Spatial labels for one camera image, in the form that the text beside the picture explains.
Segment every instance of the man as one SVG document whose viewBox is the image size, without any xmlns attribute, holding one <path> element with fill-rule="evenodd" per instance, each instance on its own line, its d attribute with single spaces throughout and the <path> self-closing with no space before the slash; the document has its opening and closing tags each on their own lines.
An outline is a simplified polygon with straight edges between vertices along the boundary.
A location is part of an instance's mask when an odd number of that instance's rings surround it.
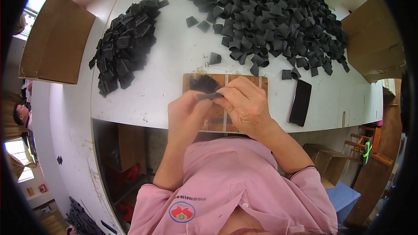
<svg viewBox="0 0 418 235">
<path fill-rule="evenodd" d="M 29 112 L 29 109 L 25 105 L 15 104 L 13 120 L 18 125 L 24 125 L 25 128 L 32 131 L 32 112 Z"/>
<path fill-rule="evenodd" d="M 337 233 L 318 171 L 270 117 L 265 91 L 241 76 L 217 92 L 224 97 L 213 102 L 252 139 L 193 144 L 212 101 L 187 91 L 171 102 L 163 160 L 138 192 L 128 234 Z"/>
</svg>

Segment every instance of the pink polo shirt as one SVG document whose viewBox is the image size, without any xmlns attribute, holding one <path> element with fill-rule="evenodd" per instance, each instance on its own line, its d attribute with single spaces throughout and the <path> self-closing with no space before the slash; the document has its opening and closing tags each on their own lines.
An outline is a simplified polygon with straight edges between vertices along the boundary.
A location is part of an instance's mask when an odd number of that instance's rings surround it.
<svg viewBox="0 0 418 235">
<path fill-rule="evenodd" d="M 337 214 L 317 170 L 308 167 L 288 180 L 258 141 L 221 138 L 192 144 L 183 170 L 183 186 L 175 192 L 141 187 L 129 235 L 216 235 L 237 206 L 273 234 L 337 233 Z"/>
</svg>

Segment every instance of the floor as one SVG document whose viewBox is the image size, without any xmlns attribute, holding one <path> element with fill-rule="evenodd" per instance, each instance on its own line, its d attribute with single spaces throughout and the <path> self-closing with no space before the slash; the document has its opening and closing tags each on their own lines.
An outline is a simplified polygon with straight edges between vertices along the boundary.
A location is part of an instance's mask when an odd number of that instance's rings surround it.
<svg viewBox="0 0 418 235">
<path fill-rule="evenodd" d="M 165 146 L 167 144 L 166 129 L 148 128 L 147 161 L 148 168 L 152 168 L 155 173 L 163 159 Z M 346 127 L 331 130 L 290 133 L 301 146 L 304 144 L 322 144 L 326 147 L 349 155 L 350 147 L 344 144 L 345 140 L 351 140 L 351 133 L 358 133 L 358 127 Z M 342 181 L 347 186 L 354 185 L 359 165 L 348 161 L 341 176 Z"/>
</svg>

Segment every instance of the smartphone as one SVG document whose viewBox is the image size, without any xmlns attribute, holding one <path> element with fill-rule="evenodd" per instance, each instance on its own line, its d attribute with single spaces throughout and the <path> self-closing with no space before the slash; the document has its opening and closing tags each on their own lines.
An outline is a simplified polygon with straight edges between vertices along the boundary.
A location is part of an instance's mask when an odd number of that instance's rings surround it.
<svg viewBox="0 0 418 235">
<path fill-rule="evenodd" d="M 296 83 L 295 98 L 290 110 L 289 123 L 303 127 L 308 114 L 309 100 L 311 99 L 312 86 L 307 82 L 298 80 Z"/>
</svg>

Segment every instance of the cardboard box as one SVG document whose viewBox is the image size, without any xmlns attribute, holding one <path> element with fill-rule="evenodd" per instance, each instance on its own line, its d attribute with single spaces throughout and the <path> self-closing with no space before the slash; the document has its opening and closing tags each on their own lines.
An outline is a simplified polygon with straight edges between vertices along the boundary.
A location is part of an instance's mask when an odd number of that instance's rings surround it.
<svg viewBox="0 0 418 235">
<path fill-rule="evenodd" d="M 120 172 L 139 164 L 140 174 L 147 174 L 144 127 L 94 120 L 93 129 L 102 163 Z"/>
<path fill-rule="evenodd" d="M 76 84 L 95 18 L 72 0 L 46 0 L 26 42 L 19 78 Z"/>
<path fill-rule="evenodd" d="M 321 175 L 322 185 L 334 188 L 348 160 L 348 156 L 319 144 L 305 144 L 303 149 L 309 155 Z"/>
<path fill-rule="evenodd" d="M 341 23 L 348 36 L 348 61 L 369 83 L 402 78 L 403 45 L 384 0 L 367 0 Z"/>
</svg>

